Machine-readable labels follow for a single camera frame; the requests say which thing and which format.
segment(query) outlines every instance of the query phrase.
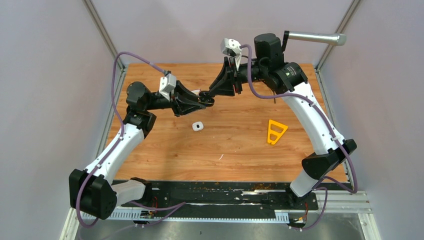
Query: red wire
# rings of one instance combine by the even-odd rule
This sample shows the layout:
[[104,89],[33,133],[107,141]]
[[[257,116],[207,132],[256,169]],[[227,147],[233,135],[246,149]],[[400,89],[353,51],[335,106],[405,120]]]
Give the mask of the red wire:
[[306,211],[305,211],[304,218],[305,218],[305,222],[306,222],[308,220],[308,211],[309,211],[308,203],[307,202],[305,202],[305,207],[306,207]]
[[158,208],[158,198],[157,197],[153,197],[153,199],[156,202],[156,208]]

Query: metal floor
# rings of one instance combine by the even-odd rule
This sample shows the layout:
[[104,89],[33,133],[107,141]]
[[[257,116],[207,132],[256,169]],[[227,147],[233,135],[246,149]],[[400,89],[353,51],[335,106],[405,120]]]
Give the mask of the metal floor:
[[[309,224],[317,217],[316,213],[308,214]],[[80,228],[80,237],[83,240],[365,240],[355,213],[325,213],[317,226],[303,232],[279,223],[164,221],[146,228],[131,227],[105,238],[130,225],[134,223],[127,220],[99,220],[93,228]]]

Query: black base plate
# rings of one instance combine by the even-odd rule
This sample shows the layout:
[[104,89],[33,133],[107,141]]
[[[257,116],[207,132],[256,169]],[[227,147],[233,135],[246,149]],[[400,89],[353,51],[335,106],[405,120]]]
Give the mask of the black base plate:
[[[125,182],[116,180],[113,184]],[[305,210],[304,202],[291,207],[285,189],[289,182],[210,182],[210,181],[151,181],[153,196],[158,207],[165,208],[185,204],[172,214],[178,218],[230,218],[274,219],[275,210]],[[335,184],[323,183],[328,189],[339,189]],[[262,190],[257,194],[244,194]],[[305,199],[309,210],[318,210],[316,196],[311,192]],[[169,211],[158,211],[156,217],[164,217]]]

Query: small white object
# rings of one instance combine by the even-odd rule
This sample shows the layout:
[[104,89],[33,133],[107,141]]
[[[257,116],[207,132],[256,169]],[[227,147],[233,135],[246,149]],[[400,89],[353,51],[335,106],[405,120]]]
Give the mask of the small white object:
[[336,135],[335,137],[332,137],[331,140],[334,142],[336,140],[339,140],[340,138],[340,135]]
[[199,93],[200,93],[200,88],[199,88],[199,89],[194,89],[194,90],[192,90],[191,92],[192,92],[192,93],[194,93],[194,94],[196,94],[196,95],[199,95]]
[[193,123],[191,126],[193,127],[193,130],[195,132],[198,132],[198,131],[202,130],[203,127],[204,127],[203,126],[203,123],[201,121],[197,121],[197,122]]

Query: cable tie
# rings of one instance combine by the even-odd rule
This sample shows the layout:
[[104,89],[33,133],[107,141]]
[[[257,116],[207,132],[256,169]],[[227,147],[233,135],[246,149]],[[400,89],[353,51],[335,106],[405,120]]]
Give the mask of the cable tie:
[[336,135],[335,137],[332,137],[331,138],[331,140],[334,142],[334,141],[336,141],[336,140],[339,140],[340,139],[340,135]]

